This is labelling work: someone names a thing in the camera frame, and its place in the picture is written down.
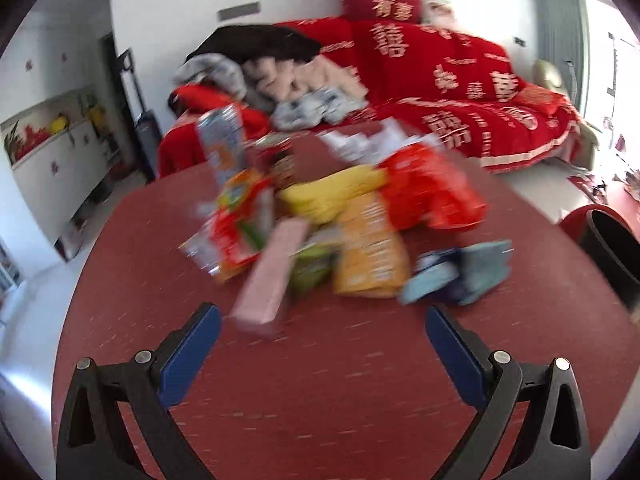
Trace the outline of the pink long box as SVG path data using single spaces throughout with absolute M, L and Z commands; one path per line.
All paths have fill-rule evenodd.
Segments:
M 231 311 L 238 330 L 259 337 L 277 333 L 296 252 L 308 232 L 309 222 L 299 217 L 283 219 L 273 228 Z

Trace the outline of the orange snack bag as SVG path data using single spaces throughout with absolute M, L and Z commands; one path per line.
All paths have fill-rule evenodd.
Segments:
M 410 278 L 404 241 L 378 192 L 356 196 L 338 215 L 340 250 L 333 290 L 341 296 L 393 298 Z

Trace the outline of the black trash bin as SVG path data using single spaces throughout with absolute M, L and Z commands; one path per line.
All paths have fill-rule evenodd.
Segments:
M 629 312 L 639 307 L 639 241 L 609 206 L 571 211 L 556 224 L 589 256 Z

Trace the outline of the blue teal wrapper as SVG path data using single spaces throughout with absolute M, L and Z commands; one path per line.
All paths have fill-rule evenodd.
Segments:
M 398 299 L 405 306 L 428 296 L 453 306 L 472 304 L 509 277 L 512 252 L 510 240 L 426 252 Z

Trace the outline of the red green snack wrapper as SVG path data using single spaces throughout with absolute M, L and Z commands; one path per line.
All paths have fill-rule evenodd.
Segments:
M 179 250 L 224 282 L 257 260 L 273 226 L 272 180 L 254 168 L 245 169 L 224 184 L 216 209 Z

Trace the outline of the red plastic bag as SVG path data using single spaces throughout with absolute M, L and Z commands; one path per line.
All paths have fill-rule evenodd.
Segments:
M 409 144 L 378 168 L 386 172 L 380 193 L 397 231 L 420 224 L 436 231 L 467 231 L 486 217 L 487 204 L 464 171 L 434 148 Z

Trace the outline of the white cabinet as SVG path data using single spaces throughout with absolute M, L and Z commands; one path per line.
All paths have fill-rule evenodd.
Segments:
M 78 210 L 120 154 L 92 84 L 6 118 L 1 146 L 26 205 L 52 247 L 70 236 Z

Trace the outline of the black upright vacuum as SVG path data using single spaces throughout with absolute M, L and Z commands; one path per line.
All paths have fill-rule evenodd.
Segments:
M 155 114 L 146 106 L 145 99 L 138 81 L 134 55 L 130 49 L 125 50 L 116 58 L 119 73 L 130 77 L 134 94 L 137 97 L 140 113 L 134 120 L 134 132 L 142 151 L 142 172 L 146 182 L 151 183 L 160 177 L 160 161 L 158 160 L 158 148 L 163 139 L 160 126 Z

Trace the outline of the yellow corn-shaped package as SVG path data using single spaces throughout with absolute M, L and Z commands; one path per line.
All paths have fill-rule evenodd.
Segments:
M 327 177 L 297 183 L 279 193 L 288 210 L 313 224 L 332 222 L 353 198 L 373 192 L 387 182 L 386 170 L 353 166 Z

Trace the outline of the red drink can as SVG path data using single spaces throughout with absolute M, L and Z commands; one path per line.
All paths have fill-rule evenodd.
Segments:
M 295 183 L 294 152 L 286 133 L 268 133 L 254 144 L 257 166 L 280 191 Z

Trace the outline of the crumpled white paper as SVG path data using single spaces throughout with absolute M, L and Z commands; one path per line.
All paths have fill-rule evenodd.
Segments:
M 354 134 L 330 130 L 317 136 L 334 157 L 351 165 L 376 166 L 411 144 L 421 144 L 436 151 L 445 149 L 437 134 L 407 134 L 395 118 L 384 119 L 381 130 L 370 136 L 360 130 Z

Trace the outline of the red pillow on sofa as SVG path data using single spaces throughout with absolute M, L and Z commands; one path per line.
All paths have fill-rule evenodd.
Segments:
M 175 88 L 168 98 L 168 106 L 177 117 L 183 113 L 205 114 L 229 105 L 233 105 L 239 112 L 248 138 L 257 139 L 271 131 L 270 117 L 267 114 L 233 99 L 210 84 L 184 84 Z

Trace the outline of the red sofa cover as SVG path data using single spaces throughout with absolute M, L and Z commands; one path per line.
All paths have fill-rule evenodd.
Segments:
M 342 127 L 393 117 L 491 172 L 568 157 L 578 137 L 575 107 L 522 79 L 506 50 L 483 38 L 340 16 L 275 25 L 319 41 L 318 55 L 349 68 L 369 90 L 368 106 Z

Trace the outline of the grey white garment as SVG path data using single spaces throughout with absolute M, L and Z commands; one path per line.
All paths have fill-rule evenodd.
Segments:
M 195 55 L 180 65 L 176 84 L 213 84 L 233 99 L 244 99 L 247 86 L 241 66 L 220 53 Z

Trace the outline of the light blue patterned garment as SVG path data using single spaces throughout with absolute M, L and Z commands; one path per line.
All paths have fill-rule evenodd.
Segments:
M 355 98 L 335 87 L 322 87 L 291 101 L 280 102 L 270 116 L 274 128 L 296 131 L 325 122 L 335 126 L 368 106 L 365 98 Z

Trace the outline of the beige fuzzy garment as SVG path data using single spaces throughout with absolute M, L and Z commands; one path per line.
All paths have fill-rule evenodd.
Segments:
M 243 64 L 242 69 L 258 92 L 277 103 L 293 101 L 322 88 L 338 89 L 356 100 L 363 100 L 369 92 L 349 68 L 338 66 L 323 55 L 308 63 L 258 58 Z

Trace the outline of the black garment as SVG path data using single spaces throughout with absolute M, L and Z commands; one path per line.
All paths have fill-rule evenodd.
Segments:
M 186 61 L 199 55 L 219 53 L 240 65 L 258 58 L 308 63 L 320 53 L 320 50 L 319 41 L 285 26 L 228 25 L 218 27 L 186 56 Z

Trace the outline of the grey curtain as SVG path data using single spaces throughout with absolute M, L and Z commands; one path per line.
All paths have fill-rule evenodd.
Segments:
M 560 72 L 572 103 L 581 108 L 586 40 L 580 0 L 535 0 L 538 58 Z

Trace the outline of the white plush toy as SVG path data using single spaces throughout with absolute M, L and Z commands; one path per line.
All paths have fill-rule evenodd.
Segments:
M 439 28 L 457 28 L 454 9 L 448 0 L 423 0 L 422 23 Z

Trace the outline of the grey wall panel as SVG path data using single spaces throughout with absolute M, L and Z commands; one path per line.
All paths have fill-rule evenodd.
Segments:
M 217 11 L 217 20 L 220 22 L 235 20 L 236 18 L 244 18 L 244 16 L 250 16 L 259 14 L 262 10 L 260 2 L 250 2 L 239 4 L 238 6 L 230 6 L 230 8 L 224 8 Z

